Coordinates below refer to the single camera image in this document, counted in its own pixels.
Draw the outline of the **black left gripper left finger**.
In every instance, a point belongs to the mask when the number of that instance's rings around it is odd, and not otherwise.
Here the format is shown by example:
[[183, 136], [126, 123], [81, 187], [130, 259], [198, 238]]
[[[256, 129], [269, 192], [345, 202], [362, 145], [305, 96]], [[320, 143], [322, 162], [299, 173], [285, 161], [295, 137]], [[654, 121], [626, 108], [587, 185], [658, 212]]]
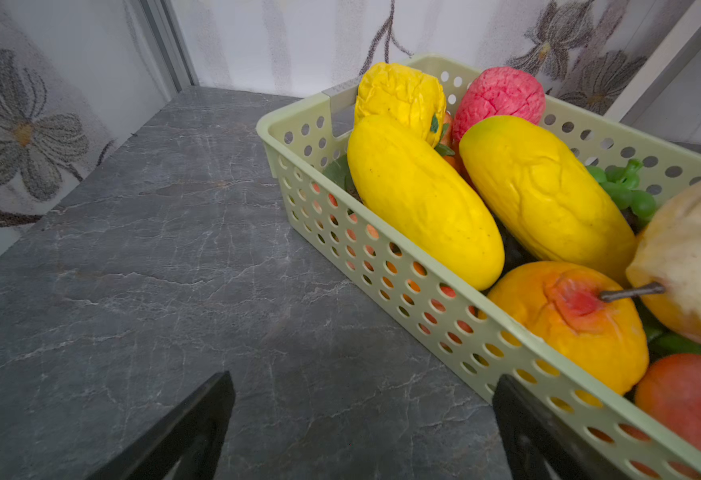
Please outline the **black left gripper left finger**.
[[212, 479], [236, 402], [230, 372], [218, 372], [92, 479]]

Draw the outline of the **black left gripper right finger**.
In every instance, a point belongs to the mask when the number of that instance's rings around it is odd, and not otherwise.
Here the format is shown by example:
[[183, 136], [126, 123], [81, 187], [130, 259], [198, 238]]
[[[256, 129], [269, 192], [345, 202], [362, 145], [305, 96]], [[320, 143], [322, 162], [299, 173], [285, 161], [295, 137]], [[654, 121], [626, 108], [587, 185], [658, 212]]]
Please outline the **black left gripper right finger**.
[[515, 479], [626, 479], [522, 383], [504, 374], [493, 397], [506, 458]]

